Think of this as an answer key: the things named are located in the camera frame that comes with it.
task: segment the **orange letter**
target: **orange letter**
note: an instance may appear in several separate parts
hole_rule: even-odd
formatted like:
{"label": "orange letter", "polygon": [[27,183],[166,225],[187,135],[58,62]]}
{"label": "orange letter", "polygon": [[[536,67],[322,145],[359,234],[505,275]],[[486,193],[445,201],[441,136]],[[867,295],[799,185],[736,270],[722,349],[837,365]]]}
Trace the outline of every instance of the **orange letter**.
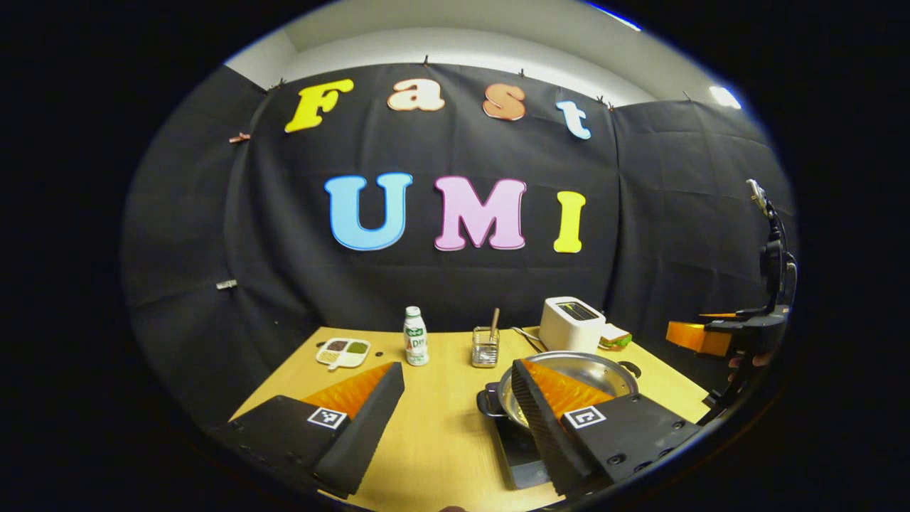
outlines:
{"label": "orange letter", "polygon": [[493,84],[487,87],[487,100],[483,102],[483,111],[488,116],[507,121],[517,121],[524,117],[524,91],[515,86]]}
{"label": "orange letter", "polygon": [[322,112],[329,112],[339,101],[339,93],[350,92],[354,82],[349,78],[337,82],[328,82],[319,86],[307,87],[300,91],[300,103],[294,118],[285,126],[285,131],[290,133],[304,128],[319,126],[322,118],[317,115],[317,109],[322,107]]}
{"label": "orange letter", "polygon": [[392,86],[400,91],[389,96],[389,108],[392,110],[439,110],[446,104],[440,97],[440,84],[427,78],[402,80]]}

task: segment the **pot handle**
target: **pot handle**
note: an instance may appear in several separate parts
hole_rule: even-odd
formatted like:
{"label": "pot handle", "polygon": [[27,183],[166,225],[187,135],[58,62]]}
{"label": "pot handle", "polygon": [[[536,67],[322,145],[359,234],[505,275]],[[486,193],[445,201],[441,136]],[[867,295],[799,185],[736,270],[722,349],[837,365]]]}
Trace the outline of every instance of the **pot handle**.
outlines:
{"label": "pot handle", "polygon": [[502,418],[507,416],[504,413],[498,415],[490,410],[490,399],[485,396],[488,394],[495,394],[495,392],[485,389],[477,393],[477,409],[480,411],[480,413],[490,418]]}
{"label": "pot handle", "polygon": [[635,378],[638,379],[642,376],[642,369],[636,366],[635,364],[629,363],[628,361],[617,361],[619,366],[625,367],[627,370],[632,372],[635,375]]}

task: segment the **utensil holder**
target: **utensil holder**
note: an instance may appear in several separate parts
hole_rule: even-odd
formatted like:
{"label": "utensil holder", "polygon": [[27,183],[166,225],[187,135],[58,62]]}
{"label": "utensil holder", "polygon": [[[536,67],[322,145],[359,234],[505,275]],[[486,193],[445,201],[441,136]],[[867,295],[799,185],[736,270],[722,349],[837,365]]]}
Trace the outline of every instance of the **utensil holder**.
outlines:
{"label": "utensil holder", "polygon": [[500,359],[500,330],[474,327],[470,344],[470,363],[477,368],[493,368]]}

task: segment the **table surface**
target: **table surface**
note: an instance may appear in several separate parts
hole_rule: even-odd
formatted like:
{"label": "table surface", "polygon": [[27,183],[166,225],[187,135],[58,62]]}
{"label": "table surface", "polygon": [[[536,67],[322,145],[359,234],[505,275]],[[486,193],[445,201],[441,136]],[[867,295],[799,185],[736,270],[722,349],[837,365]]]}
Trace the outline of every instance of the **table surface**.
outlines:
{"label": "table surface", "polygon": [[[536,334],[533,327],[525,331]],[[316,361],[316,345],[336,337],[370,342],[367,360],[357,368],[330,372]],[[303,399],[352,375],[399,361],[404,394],[349,503],[380,511],[437,512],[457,505],[470,512],[508,512],[561,501],[549,482],[511,489],[495,424],[476,405],[477,392],[486,383],[498,382],[513,360],[535,351],[519,333],[503,330],[499,363],[494,368],[475,368],[470,364],[470,338],[471,333],[430,333],[430,362],[415,367],[405,361],[401,332],[322,327],[240,406],[234,417],[276,394]],[[638,365],[642,370],[639,391],[686,420],[697,422],[708,412],[702,404],[707,392],[634,342],[619,350],[599,348],[597,354]]]}

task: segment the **pink letter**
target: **pink letter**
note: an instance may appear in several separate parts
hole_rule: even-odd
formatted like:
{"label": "pink letter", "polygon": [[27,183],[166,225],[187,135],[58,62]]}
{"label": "pink letter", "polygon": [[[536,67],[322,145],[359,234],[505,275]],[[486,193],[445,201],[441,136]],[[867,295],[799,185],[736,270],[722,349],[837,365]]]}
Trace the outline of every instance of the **pink letter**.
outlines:
{"label": "pink letter", "polygon": [[442,192],[442,234],[436,239],[436,249],[459,251],[465,240],[459,233],[459,220],[468,230],[470,241],[479,248],[496,221],[496,231],[490,237],[493,249],[521,249],[521,194],[528,187],[524,181],[500,179],[490,192],[486,204],[480,204],[477,192],[463,176],[443,176],[436,180]]}

